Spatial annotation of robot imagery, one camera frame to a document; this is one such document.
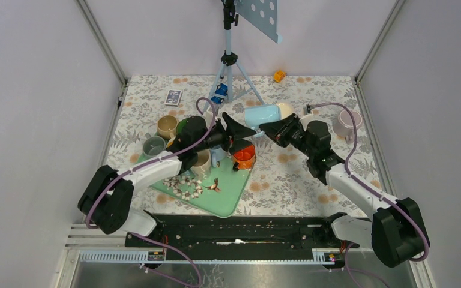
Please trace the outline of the orange mug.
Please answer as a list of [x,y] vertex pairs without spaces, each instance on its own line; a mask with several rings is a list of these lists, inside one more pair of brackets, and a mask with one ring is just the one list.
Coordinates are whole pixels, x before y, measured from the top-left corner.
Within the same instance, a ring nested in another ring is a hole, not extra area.
[[249,145],[246,148],[232,154],[233,166],[232,170],[237,172],[239,170],[251,169],[256,160],[256,150],[254,145]]

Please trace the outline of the light blue faceted mug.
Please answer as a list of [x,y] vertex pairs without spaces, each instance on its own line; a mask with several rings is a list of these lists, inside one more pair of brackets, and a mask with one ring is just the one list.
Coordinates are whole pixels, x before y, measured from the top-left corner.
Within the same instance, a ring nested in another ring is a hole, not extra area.
[[261,124],[279,121],[280,116],[280,108],[273,104],[253,106],[244,109],[244,122],[247,127],[255,130],[255,137],[260,137],[264,134],[259,129]]

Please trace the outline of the seahorse pattern mug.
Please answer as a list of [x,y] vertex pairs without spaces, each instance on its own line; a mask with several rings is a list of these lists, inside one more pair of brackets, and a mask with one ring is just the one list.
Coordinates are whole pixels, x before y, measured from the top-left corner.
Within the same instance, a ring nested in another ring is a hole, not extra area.
[[211,174],[211,152],[209,149],[197,153],[197,161],[191,167],[191,171],[199,179],[205,179]]

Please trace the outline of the cream mug green inside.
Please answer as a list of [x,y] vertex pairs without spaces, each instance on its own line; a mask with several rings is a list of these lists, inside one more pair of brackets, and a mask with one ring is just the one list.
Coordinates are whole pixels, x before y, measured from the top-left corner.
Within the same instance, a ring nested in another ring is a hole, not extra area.
[[185,118],[185,119],[179,121],[179,123],[176,126],[176,134],[177,135],[182,133],[182,130],[185,127],[185,125],[187,124],[187,122],[188,122],[188,118]]

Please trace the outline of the lilac mug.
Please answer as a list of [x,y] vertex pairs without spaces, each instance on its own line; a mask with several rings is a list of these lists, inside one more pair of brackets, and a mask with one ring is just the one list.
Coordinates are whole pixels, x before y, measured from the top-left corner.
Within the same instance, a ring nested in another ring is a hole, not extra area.
[[354,131],[357,131],[363,125],[363,117],[360,112],[350,109],[348,113],[342,109],[332,123],[335,134],[345,139],[347,144],[354,142]]

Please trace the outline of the beige mug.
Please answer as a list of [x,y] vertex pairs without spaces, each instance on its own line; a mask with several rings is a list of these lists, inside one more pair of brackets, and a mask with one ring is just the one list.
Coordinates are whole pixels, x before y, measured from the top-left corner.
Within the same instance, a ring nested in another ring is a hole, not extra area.
[[170,140],[176,136],[178,120],[172,115],[161,117],[157,122],[157,134],[165,140]]

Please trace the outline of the grey blue mug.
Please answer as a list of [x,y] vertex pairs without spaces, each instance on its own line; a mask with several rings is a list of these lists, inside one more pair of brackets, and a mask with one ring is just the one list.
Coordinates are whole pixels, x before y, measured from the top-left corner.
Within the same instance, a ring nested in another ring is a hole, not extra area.
[[146,139],[142,146],[142,151],[146,159],[154,158],[159,155],[166,147],[164,138],[151,136]]

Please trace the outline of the light blue ribbed mug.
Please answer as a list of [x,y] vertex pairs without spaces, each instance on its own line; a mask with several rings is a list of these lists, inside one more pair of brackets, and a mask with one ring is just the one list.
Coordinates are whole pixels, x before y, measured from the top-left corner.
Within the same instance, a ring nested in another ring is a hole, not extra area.
[[227,152],[220,145],[212,147],[209,151],[212,167],[219,167],[221,161],[227,157]]

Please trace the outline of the blue butterfly mug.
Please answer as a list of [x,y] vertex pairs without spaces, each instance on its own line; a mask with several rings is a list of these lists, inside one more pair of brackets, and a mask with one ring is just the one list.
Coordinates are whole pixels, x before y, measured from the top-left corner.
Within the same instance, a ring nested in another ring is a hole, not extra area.
[[175,141],[175,138],[170,139],[170,140],[168,141],[168,143],[166,144],[166,148],[172,146],[173,143],[174,143],[174,141]]

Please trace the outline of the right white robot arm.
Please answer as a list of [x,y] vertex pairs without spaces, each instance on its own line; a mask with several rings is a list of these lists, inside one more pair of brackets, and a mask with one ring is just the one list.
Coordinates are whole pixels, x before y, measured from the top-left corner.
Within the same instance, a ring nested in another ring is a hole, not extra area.
[[331,220],[320,231],[323,244],[335,247],[343,240],[352,241],[371,248],[390,268],[427,257],[430,240],[417,202],[409,197],[398,199],[368,186],[333,151],[326,123],[314,120],[303,126],[300,118],[291,114],[259,128],[275,144],[284,148],[291,145],[306,155],[314,178],[339,191],[366,214],[366,221],[345,215]]

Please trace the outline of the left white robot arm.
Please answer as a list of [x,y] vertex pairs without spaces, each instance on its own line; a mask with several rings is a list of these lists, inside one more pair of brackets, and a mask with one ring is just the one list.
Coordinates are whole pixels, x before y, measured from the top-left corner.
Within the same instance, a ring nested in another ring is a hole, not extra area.
[[245,148],[249,144],[247,138],[255,133],[227,113],[220,119],[212,119],[210,127],[203,117],[192,116],[170,147],[159,155],[122,172],[109,165],[99,167],[77,208],[85,215],[89,229],[99,229],[107,235],[125,231],[139,235],[149,247],[156,246],[162,239],[161,228],[150,213],[131,208],[135,188],[149,187],[188,171],[196,164],[200,151],[215,146],[227,152]]

